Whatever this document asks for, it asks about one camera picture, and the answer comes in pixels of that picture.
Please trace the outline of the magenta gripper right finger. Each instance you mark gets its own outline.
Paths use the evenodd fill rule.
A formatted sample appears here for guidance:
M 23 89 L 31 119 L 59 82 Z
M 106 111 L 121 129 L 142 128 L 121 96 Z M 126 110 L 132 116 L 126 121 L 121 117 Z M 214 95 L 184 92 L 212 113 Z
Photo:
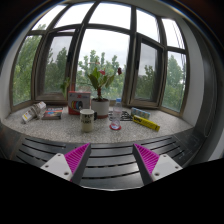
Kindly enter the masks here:
M 150 149 L 138 144 L 133 145 L 133 155 L 145 185 L 182 169 L 182 167 L 167 154 L 158 155 Z

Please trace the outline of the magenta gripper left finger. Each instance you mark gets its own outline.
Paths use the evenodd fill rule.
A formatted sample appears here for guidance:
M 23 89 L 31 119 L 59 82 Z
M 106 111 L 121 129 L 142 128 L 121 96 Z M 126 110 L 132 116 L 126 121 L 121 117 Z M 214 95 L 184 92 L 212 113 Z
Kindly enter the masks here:
M 66 154 L 57 153 L 41 168 L 65 180 L 80 184 L 91 152 L 91 144 L 79 146 Z

